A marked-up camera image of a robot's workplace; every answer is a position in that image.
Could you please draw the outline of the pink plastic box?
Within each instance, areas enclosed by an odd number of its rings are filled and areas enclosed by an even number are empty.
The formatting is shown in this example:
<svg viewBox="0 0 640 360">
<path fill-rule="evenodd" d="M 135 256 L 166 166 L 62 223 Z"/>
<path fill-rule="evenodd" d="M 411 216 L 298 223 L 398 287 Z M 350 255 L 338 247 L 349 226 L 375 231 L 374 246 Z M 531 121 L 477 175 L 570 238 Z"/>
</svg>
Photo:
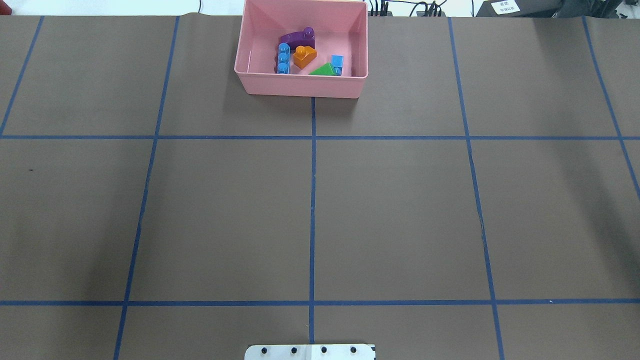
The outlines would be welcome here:
<svg viewBox="0 0 640 360">
<path fill-rule="evenodd" d="M 247 0 L 234 71 L 251 95 L 357 99 L 369 75 L 368 5 Z"/>
</svg>

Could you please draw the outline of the metal base plate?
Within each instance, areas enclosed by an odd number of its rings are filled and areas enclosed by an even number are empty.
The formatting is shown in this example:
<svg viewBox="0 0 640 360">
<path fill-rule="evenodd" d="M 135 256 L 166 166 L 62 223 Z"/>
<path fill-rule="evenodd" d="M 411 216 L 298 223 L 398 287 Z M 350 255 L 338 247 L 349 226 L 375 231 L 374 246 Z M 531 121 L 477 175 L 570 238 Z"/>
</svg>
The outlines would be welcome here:
<svg viewBox="0 0 640 360">
<path fill-rule="evenodd" d="M 259 344 L 247 347 L 245 360 L 375 360 L 374 345 L 334 344 Z"/>
</svg>

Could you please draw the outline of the small blue toy block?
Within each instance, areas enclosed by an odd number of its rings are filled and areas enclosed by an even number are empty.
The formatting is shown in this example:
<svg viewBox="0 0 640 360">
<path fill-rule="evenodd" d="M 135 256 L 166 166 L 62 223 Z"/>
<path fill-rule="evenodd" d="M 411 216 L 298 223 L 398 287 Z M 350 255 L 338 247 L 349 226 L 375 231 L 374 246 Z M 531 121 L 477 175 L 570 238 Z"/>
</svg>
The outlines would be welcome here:
<svg viewBox="0 0 640 360">
<path fill-rule="evenodd" d="M 332 54 L 330 60 L 330 66 L 334 76 L 342 76 L 343 73 L 344 57 L 343 55 Z"/>
</svg>

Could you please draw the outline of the orange toy block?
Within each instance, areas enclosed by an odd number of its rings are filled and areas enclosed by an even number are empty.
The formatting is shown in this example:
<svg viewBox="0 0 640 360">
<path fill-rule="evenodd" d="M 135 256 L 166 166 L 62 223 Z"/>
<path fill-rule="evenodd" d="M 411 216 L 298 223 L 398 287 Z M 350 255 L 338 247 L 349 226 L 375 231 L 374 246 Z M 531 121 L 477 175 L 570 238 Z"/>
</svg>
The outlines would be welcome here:
<svg viewBox="0 0 640 360">
<path fill-rule="evenodd" d="M 309 45 L 299 45 L 292 55 L 298 69 L 305 69 L 318 56 L 317 50 Z"/>
</svg>

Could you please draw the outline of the green toy block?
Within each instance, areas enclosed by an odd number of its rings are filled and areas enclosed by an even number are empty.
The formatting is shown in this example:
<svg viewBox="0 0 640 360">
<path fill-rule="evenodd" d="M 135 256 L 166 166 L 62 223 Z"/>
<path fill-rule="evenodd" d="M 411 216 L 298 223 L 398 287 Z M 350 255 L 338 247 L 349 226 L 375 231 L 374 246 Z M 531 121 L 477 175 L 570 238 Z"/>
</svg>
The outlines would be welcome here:
<svg viewBox="0 0 640 360">
<path fill-rule="evenodd" d="M 332 66 L 331 63 L 325 63 L 322 64 L 322 66 L 316 68 L 315 70 L 311 71 L 309 73 L 309 75 L 312 76 L 336 76 L 338 75 L 338 73 L 336 73 L 334 67 Z"/>
</svg>

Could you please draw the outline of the long blue toy block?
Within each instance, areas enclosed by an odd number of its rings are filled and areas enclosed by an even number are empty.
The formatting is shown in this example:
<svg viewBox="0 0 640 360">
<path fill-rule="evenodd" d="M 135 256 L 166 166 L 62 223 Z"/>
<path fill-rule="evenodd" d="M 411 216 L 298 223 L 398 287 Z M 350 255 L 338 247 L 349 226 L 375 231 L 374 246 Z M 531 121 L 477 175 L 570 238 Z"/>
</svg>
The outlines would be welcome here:
<svg viewBox="0 0 640 360">
<path fill-rule="evenodd" d="M 288 43 L 282 42 L 278 45 L 278 55 L 276 63 L 276 73 L 278 75 L 289 75 L 291 71 L 291 47 Z"/>
</svg>

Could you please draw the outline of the purple toy block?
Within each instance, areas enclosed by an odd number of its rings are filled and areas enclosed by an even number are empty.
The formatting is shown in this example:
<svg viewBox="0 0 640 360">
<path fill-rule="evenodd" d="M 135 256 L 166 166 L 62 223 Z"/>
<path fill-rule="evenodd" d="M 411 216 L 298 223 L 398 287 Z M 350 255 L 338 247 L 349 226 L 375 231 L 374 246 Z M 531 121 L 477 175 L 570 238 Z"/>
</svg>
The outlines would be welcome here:
<svg viewBox="0 0 640 360">
<path fill-rule="evenodd" d="M 303 30 L 290 32 L 279 37 L 280 44 L 287 44 L 291 51 L 295 51 L 297 47 L 316 48 L 315 31 L 312 27 L 307 26 Z"/>
</svg>

